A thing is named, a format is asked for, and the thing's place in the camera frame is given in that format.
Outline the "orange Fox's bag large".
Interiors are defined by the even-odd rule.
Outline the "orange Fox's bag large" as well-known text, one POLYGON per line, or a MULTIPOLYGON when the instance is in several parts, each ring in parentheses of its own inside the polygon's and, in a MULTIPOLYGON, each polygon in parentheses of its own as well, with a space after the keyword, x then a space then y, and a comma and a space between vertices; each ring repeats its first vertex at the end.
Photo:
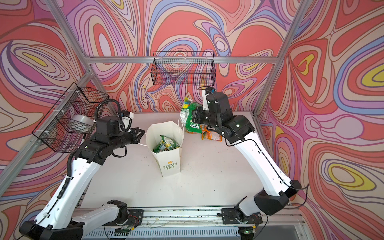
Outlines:
POLYGON ((202 130, 202 140, 211 140, 221 142, 223 140, 222 136, 212 130, 210 130, 207 126, 201 125, 202 130))

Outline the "green Fox's spring tea bag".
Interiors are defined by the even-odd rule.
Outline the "green Fox's spring tea bag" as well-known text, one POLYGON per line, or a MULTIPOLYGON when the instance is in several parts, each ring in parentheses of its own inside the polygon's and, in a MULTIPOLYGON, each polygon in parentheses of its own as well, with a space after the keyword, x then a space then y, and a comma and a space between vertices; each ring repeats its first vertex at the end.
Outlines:
POLYGON ((193 122, 193 111, 196 110, 198 107, 201 107, 199 103, 193 102, 188 97, 184 98, 184 103, 180 111, 180 119, 187 133, 190 133, 190 134, 202 133, 200 124, 196 124, 193 122))

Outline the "white paper bag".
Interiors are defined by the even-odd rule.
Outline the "white paper bag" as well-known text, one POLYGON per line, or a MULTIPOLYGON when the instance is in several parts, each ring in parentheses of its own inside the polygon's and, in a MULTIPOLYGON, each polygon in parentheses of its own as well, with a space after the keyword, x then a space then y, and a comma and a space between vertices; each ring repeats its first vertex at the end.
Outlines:
POLYGON ((162 177, 181 172, 184 129, 173 121, 152 124, 146 132, 146 145, 153 154, 162 177))

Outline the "yellow-green Fox's bag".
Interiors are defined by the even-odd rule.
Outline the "yellow-green Fox's bag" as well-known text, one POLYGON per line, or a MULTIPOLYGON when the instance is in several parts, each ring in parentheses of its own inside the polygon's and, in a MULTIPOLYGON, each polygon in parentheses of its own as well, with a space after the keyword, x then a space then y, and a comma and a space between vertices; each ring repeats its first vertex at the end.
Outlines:
POLYGON ((176 141, 167 136, 161 135, 161 140, 159 144, 154 147, 153 152, 158 154, 164 151, 178 149, 179 147, 180 145, 176 141))

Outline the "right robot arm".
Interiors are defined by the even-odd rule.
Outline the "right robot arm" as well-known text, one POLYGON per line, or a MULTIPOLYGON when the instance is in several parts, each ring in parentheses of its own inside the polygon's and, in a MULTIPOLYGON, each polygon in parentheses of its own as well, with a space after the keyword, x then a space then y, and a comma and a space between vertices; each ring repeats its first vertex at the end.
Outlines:
POLYGON ((243 198, 234 208, 235 218, 244 223, 260 212, 272 216, 284 209, 290 198, 302 189, 299 181, 291 180, 277 166, 263 146, 249 119, 234 115, 228 96, 212 87, 202 91, 203 104, 192 110, 192 122, 206 125, 235 147, 249 162, 262 183, 262 190, 253 197, 243 198))

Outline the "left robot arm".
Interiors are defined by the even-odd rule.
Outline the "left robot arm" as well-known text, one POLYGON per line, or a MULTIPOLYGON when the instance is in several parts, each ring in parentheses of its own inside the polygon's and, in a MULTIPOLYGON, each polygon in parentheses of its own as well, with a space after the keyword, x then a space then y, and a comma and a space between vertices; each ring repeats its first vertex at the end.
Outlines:
POLYGON ((70 153, 67 175, 54 196, 33 221, 20 226, 22 237, 31 240, 80 240, 93 230, 112 223, 124 225, 130 218, 127 204, 108 201, 83 217, 73 217, 87 186, 114 150, 139 144, 145 131, 132 128, 132 116, 122 111, 117 100, 106 99, 98 104, 94 114, 96 132, 70 153))

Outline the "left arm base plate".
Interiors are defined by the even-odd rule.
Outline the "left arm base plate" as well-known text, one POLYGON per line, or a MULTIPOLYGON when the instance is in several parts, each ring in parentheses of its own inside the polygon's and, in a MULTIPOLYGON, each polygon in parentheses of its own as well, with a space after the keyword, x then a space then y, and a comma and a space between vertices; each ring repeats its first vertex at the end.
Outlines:
POLYGON ((143 209, 128 209, 127 204, 118 201, 110 200, 102 205, 102 209, 117 210, 117 217, 111 221, 106 222, 103 226, 131 226, 137 227, 142 224, 144 210, 143 209))

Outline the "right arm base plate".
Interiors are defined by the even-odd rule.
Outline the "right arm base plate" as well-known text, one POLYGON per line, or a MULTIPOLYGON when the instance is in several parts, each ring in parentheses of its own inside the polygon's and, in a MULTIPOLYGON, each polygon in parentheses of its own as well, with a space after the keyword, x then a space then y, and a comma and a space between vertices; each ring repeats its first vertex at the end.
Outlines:
POLYGON ((263 223, 261 210, 250 197, 244 197, 234 207, 222 208, 217 216, 222 218, 225 225, 252 224, 258 226, 263 223))

